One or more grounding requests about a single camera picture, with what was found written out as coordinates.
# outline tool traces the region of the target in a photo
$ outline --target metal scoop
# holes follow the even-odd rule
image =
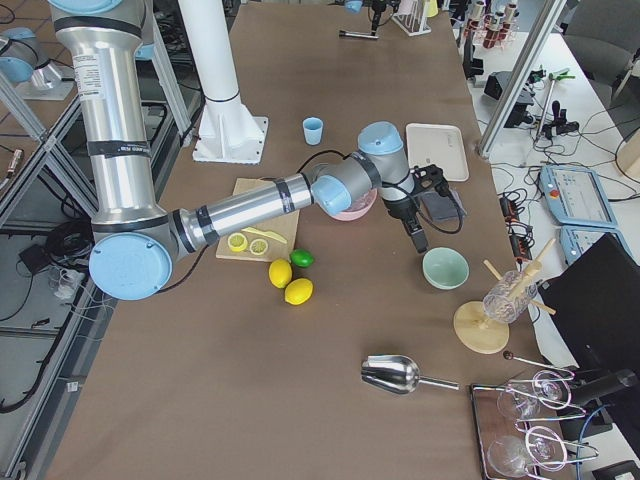
[[[371,355],[362,363],[362,381],[391,393],[404,395],[419,383],[459,390],[460,385],[447,380],[423,377],[416,362],[404,355]]]

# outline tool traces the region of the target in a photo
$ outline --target green bowl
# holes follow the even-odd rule
[[[422,258],[422,273],[434,287],[452,290],[469,278],[469,264],[455,250],[438,247],[429,250]]]

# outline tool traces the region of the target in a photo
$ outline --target computer monitor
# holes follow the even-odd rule
[[[613,235],[543,284],[540,294],[557,310],[553,322],[581,369],[628,368],[640,377],[640,267]],[[640,386],[602,400],[640,455]]]

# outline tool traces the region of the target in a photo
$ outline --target office chair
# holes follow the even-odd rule
[[[605,108],[629,77],[640,48],[639,25],[640,0],[581,0],[567,27],[564,39]]]

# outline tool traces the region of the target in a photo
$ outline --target cutting board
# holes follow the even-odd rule
[[[271,182],[266,182],[264,180],[257,180],[253,178],[238,178],[236,180],[236,185],[233,189],[233,194],[237,195],[239,193],[246,192],[248,190],[253,190],[256,187],[261,187],[263,185],[267,185]],[[264,255],[254,255],[249,249],[242,252],[232,252],[229,249],[229,245],[227,243],[227,236],[224,236],[220,239],[218,243],[218,250],[216,251],[217,258],[226,258],[230,260],[248,260],[253,262],[272,262],[277,258],[289,258],[289,254],[291,250],[293,250],[293,245],[296,241],[296,232],[298,231],[298,216],[300,212],[295,211],[289,213],[287,215],[282,215],[280,217],[272,218],[271,220],[265,220],[264,222],[256,223],[252,225],[254,228],[262,231],[273,231],[282,235],[287,243],[281,243],[272,238],[267,238],[262,235],[258,235],[255,233],[248,232],[240,232],[244,236],[247,237],[248,243],[251,243],[252,240],[256,238],[260,238],[265,240],[269,244],[269,248]]]

